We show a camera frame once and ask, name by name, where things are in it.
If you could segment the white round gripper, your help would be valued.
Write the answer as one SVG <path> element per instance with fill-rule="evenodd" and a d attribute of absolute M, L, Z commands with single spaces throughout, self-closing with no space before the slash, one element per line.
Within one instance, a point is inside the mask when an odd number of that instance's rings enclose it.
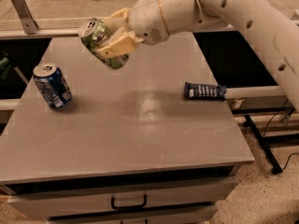
<path fill-rule="evenodd" d="M 103 18 L 102 23 L 113 35 L 95 49 L 105 59 L 131 53 L 141 43 L 155 45 L 169 37 L 160 0 L 138 0 L 132 9 L 122 8 Z"/>

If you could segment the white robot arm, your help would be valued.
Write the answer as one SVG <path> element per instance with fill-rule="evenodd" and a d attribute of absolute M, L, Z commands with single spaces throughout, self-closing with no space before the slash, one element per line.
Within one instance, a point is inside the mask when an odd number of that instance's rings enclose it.
<path fill-rule="evenodd" d="M 180 32 L 223 23 L 246 39 L 289 101 L 299 110 L 299 27 L 267 0 L 138 0 L 103 19 L 112 33 L 95 52 L 111 58 L 155 45 Z"/>

